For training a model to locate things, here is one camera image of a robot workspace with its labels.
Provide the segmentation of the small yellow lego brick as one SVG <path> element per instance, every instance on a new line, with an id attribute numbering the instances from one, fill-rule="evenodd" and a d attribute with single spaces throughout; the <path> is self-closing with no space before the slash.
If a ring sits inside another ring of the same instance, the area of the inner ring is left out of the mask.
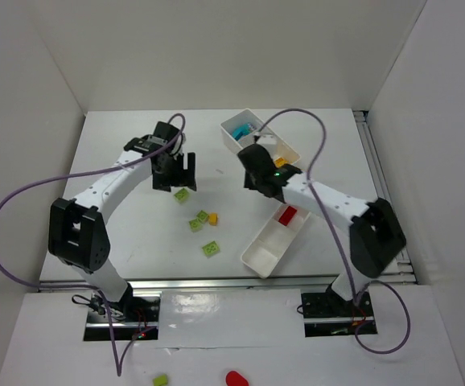
<path id="1" fill-rule="evenodd" d="M 211 226 L 216 226 L 218 224 L 218 215 L 216 213 L 211 213 L 209 215 L 208 222 L 210 223 Z"/>

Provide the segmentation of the red stepped lego brick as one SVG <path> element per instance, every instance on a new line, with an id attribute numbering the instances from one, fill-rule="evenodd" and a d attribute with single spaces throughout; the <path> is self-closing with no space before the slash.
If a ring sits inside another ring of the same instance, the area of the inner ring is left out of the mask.
<path id="1" fill-rule="evenodd" d="M 278 222 L 283 226 L 288 226 L 295 217 L 297 211 L 298 210 L 295 207 L 287 206 L 282 214 L 278 217 Z"/>

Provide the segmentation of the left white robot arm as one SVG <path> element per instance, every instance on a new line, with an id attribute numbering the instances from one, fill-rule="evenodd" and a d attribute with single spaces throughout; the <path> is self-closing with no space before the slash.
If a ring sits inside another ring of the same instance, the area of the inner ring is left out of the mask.
<path id="1" fill-rule="evenodd" d="M 159 191 L 170 192 L 173 187 L 196 189 L 196 155 L 185 154 L 182 144 L 178 140 L 157 153 L 162 145 L 150 135 L 135 138 L 110 170 L 89 188 L 51 205 L 48 252 L 100 290 L 121 312 L 133 305 L 133 290 L 109 259 L 111 243 L 106 225 L 118 206 L 147 179 Z"/>

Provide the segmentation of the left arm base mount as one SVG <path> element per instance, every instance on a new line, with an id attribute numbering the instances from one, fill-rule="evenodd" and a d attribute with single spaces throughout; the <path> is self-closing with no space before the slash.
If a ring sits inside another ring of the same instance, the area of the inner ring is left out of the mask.
<path id="1" fill-rule="evenodd" d="M 73 295 L 71 300 L 73 304 L 87 309 L 83 340 L 85 342 L 108 342 L 110 340 L 109 318 L 103 301 L 97 295 L 88 298 L 80 294 Z M 131 316 L 125 316 L 111 309 L 113 333 L 117 341 L 125 342 L 135 335 L 138 335 L 138 341 L 158 339 L 161 297 L 159 294 L 153 294 L 142 297 L 142 300 L 146 304 L 141 309 L 133 310 Z"/>

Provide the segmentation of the round teal patterned piece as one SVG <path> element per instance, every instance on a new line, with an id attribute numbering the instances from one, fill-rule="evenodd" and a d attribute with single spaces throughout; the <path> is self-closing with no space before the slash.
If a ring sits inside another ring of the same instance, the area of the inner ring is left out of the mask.
<path id="1" fill-rule="evenodd" d="M 255 132 L 255 131 L 256 131 L 256 127 L 255 127 L 253 124 L 249 123 L 249 124 L 247 125 L 247 130 L 248 130 L 250 133 Z"/>

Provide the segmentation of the small green lego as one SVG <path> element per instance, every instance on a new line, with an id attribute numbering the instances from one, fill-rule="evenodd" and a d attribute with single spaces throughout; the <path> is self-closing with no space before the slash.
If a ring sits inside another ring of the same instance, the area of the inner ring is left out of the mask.
<path id="1" fill-rule="evenodd" d="M 192 219 L 188 223 L 192 232 L 198 232 L 202 229 L 202 223 L 198 219 Z"/>
<path id="2" fill-rule="evenodd" d="M 205 224 L 208 222 L 209 214 L 206 211 L 201 210 L 196 214 L 195 217 L 200 223 Z"/>

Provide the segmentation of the green lego brick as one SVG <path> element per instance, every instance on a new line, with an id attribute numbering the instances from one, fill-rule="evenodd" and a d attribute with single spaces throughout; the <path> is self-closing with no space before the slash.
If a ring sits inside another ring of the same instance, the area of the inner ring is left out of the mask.
<path id="1" fill-rule="evenodd" d="M 220 246 L 214 240 L 202 246 L 201 249 L 206 257 L 212 257 L 220 252 Z"/>
<path id="2" fill-rule="evenodd" d="M 183 187 L 174 193 L 174 198 L 177 203 L 185 203 L 190 197 L 190 192 L 187 188 Z"/>

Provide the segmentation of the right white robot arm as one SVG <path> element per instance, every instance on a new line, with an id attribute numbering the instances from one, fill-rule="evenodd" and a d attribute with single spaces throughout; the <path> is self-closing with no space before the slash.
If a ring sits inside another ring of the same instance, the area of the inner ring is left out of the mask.
<path id="1" fill-rule="evenodd" d="M 291 165 L 243 165 L 245 187 L 282 204 L 241 256 L 242 263 L 261 278 L 272 273 L 311 215 L 326 221 L 335 240 L 338 232 L 348 236 L 348 248 L 340 254 L 344 271 L 331 284 L 332 293 L 345 302 L 355 301 L 406 246 L 393 207 L 385 199 L 369 202 L 351 197 L 307 179 Z"/>

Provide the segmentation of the yellow rectangular lego brick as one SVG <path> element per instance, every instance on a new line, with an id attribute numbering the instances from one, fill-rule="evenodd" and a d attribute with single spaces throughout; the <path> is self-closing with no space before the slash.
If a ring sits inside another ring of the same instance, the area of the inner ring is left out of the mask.
<path id="1" fill-rule="evenodd" d="M 288 161 L 285 158 L 277 158 L 274 160 L 274 164 L 277 168 L 279 168 L 288 164 Z"/>

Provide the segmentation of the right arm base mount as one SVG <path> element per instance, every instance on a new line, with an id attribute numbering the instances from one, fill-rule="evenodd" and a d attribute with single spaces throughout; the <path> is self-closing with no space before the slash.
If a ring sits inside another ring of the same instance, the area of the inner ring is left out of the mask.
<path id="1" fill-rule="evenodd" d="M 344 302 L 327 291 L 302 291 L 296 311 L 303 318 L 306 338 L 376 335 L 377 324 L 369 293 L 364 293 L 360 304 Z"/>

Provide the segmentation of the teal lego brick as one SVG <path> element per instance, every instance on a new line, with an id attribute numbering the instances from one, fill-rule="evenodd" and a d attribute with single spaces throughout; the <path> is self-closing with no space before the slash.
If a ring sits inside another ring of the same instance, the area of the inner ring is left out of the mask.
<path id="1" fill-rule="evenodd" d="M 234 140 L 239 141 L 242 137 L 250 134 L 250 126 L 244 124 L 242 126 L 237 127 L 232 133 L 231 136 Z"/>

